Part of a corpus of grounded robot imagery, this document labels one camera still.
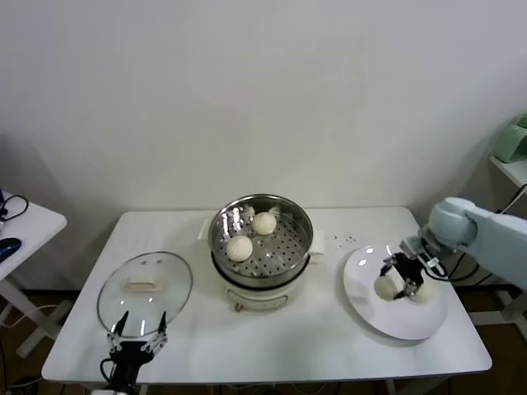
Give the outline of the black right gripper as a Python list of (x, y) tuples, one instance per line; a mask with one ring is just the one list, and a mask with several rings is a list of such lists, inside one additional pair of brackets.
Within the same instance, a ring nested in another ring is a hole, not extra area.
[(394, 296), (394, 299), (414, 297), (417, 291), (417, 284), (424, 282), (421, 262), (416, 258), (408, 258), (404, 253), (396, 253), (393, 257), (384, 259), (383, 263), (384, 266), (380, 269), (381, 277), (384, 277), (394, 267), (405, 281), (403, 289)]

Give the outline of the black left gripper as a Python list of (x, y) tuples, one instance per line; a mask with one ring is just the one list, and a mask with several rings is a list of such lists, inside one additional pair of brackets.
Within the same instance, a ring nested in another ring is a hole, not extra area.
[(159, 352), (168, 341), (166, 312), (164, 312), (157, 331), (150, 340), (147, 342), (122, 342), (120, 344), (127, 319), (128, 311), (123, 314), (107, 335), (112, 350), (110, 359), (114, 363), (114, 371), (110, 377), (111, 383), (135, 383), (141, 367), (150, 363), (155, 356), (154, 352)]

